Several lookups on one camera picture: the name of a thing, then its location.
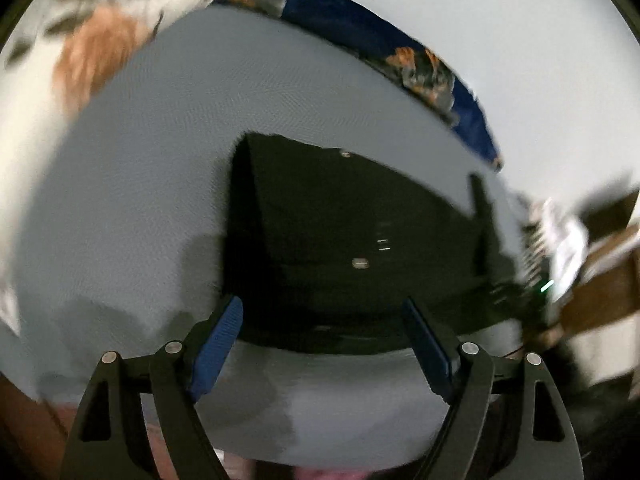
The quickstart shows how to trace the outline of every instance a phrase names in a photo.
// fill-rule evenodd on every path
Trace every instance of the patterned fabric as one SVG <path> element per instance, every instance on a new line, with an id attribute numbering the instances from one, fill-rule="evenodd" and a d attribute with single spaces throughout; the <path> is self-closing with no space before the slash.
<path id="1" fill-rule="evenodd" d="M 11 30 L 0 51 L 0 329 L 20 334 L 15 237 L 78 113 L 156 34 L 212 1 L 32 0 Z"/>
<path id="2" fill-rule="evenodd" d="M 214 0 L 286 20 L 340 45 L 440 114 L 477 155 L 502 166 L 471 92 L 430 49 L 351 0 Z"/>

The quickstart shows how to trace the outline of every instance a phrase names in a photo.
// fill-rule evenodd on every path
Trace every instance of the orange pattern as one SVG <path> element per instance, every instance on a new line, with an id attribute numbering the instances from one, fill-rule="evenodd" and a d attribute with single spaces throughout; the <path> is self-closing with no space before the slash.
<path id="1" fill-rule="evenodd" d="M 53 70 L 54 88 L 61 95 L 65 111 L 79 112 L 151 35 L 146 25 L 119 7 L 96 7 L 66 37 Z"/>
<path id="2" fill-rule="evenodd" d="M 386 62 L 398 68 L 406 67 L 415 70 L 415 52 L 411 47 L 399 46 L 396 48 L 396 54 L 387 57 Z"/>
<path id="3" fill-rule="evenodd" d="M 431 66 L 433 67 L 433 71 L 437 72 L 439 66 L 440 66 L 440 59 L 438 58 L 438 56 L 436 56 L 431 50 L 429 50 L 428 48 L 424 48 L 425 53 L 427 54 L 427 57 L 429 58 L 429 61 L 431 61 Z"/>

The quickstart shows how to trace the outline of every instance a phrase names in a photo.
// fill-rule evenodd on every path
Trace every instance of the pink object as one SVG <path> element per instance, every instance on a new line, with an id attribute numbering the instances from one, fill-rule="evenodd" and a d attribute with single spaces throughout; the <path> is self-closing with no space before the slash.
<path id="1" fill-rule="evenodd" d="M 294 476 L 296 480 L 364 480 L 369 475 L 369 471 L 356 471 L 349 469 L 294 468 Z"/>

